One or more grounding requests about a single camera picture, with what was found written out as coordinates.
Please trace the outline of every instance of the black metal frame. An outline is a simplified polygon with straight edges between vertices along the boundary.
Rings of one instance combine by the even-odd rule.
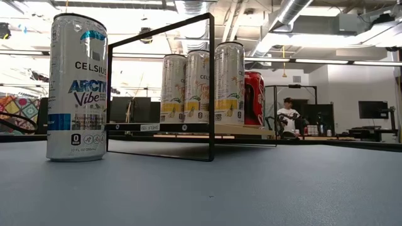
[[[139,124],[119,124],[118,128],[116,129],[117,124],[110,124],[110,114],[111,114],[111,109],[109,106],[111,106],[111,85],[112,85],[112,59],[113,59],[113,48],[138,41],[143,38],[147,38],[150,36],[154,36],[160,33],[164,33],[170,30],[174,30],[177,28],[181,28],[182,26],[186,26],[189,24],[193,24],[199,21],[203,20],[209,20],[209,54],[210,58],[212,60],[209,61],[209,123],[208,124],[160,124],[160,130],[159,131],[154,131],[153,133],[161,133],[161,132],[202,132],[202,133],[207,133],[209,134],[209,139],[200,139],[199,141],[201,143],[206,143],[208,142],[209,144],[209,150],[208,150],[208,159],[205,161],[213,161],[215,158],[215,153],[214,153],[214,147],[215,147],[215,105],[214,105],[214,81],[215,81],[215,63],[214,63],[214,56],[215,56],[215,18],[212,14],[210,13],[205,13],[193,18],[186,19],[181,22],[177,22],[162,28],[158,28],[156,30],[144,33],[142,35],[137,35],[131,38],[127,38],[122,41],[118,41],[116,43],[110,44],[107,48],[107,117],[106,117],[106,151],[108,152],[117,152],[117,153],[124,153],[124,152],[119,152],[119,151],[110,151],[109,150],[109,130],[115,130],[115,131],[136,131],[140,132],[140,125]],[[140,137],[136,139],[133,137],[133,141],[139,141],[142,140]],[[159,139],[158,137],[150,137],[147,138],[147,141],[165,141],[166,139]],[[175,139],[175,138],[169,138],[168,142],[187,142],[183,141],[182,139]]]
[[[315,104],[318,104],[318,97],[317,97],[317,86],[315,85],[266,85],[266,88],[273,87],[274,88],[274,132],[275,135],[278,132],[278,106],[276,103],[278,102],[278,87],[288,87],[290,89],[300,89],[300,88],[313,88],[314,89],[314,99]]]

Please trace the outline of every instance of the energy drink can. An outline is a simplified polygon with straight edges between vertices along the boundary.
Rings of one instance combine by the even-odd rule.
[[[215,51],[215,123],[244,125],[244,47],[225,42]]]
[[[184,114],[185,123],[209,121],[209,51],[188,52]]]
[[[163,59],[160,123],[183,123],[186,62],[178,54]]]
[[[86,16],[54,17],[46,157],[90,161],[106,152],[107,33]]]

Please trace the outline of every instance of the desk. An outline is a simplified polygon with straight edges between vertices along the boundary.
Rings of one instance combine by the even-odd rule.
[[[306,141],[328,141],[328,140],[337,140],[337,141],[356,141],[353,137],[318,137],[318,136],[306,136],[304,137]]]
[[[46,141],[0,143],[2,226],[402,225],[401,153],[217,146],[211,163],[53,163],[45,151]]]
[[[358,129],[349,129],[349,134],[354,138],[359,139],[370,139],[376,142],[381,142],[382,134],[397,134],[398,130],[392,129],[366,129],[366,128],[358,128]]]

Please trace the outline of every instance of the shelf label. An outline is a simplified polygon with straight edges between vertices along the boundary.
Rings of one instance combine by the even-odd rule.
[[[141,125],[140,131],[159,131],[160,130],[160,125],[159,124],[145,124]]]

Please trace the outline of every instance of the ceiling light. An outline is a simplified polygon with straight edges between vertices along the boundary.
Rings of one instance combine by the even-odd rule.
[[[268,58],[268,57],[245,57],[247,62],[289,62],[290,59],[285,58]]]
[[[21,51],[21,50],[0,50],[0,54],[8,55],[39,55],[43,56],[41,51]]]
[[[370,65],[370,66],[394,66],[402,67],[402,62],[354,62],[354,65]]]
[[[56,0],[58,2],[65,2],[66,0]],[[153,4],[162,5],[162,1],[133,1],[133,0],[69,0],[70,2],[82,2],[82,3],[125,3],[125,4]],[[166,3],[167,6],[174,6],[173,2]]]
[[[0,84],[4,87],[48,87],[49,85],[33,85],[33,84]]]
[[[123,58],[155,58],[162,59],[165,54],[135,54],[135,53],[113,53],[113,57],[123,57]]]
[[[297,63],[324,63],[324,64],[347,64],[347,60],[313,60],[313,59],[296,59]]]

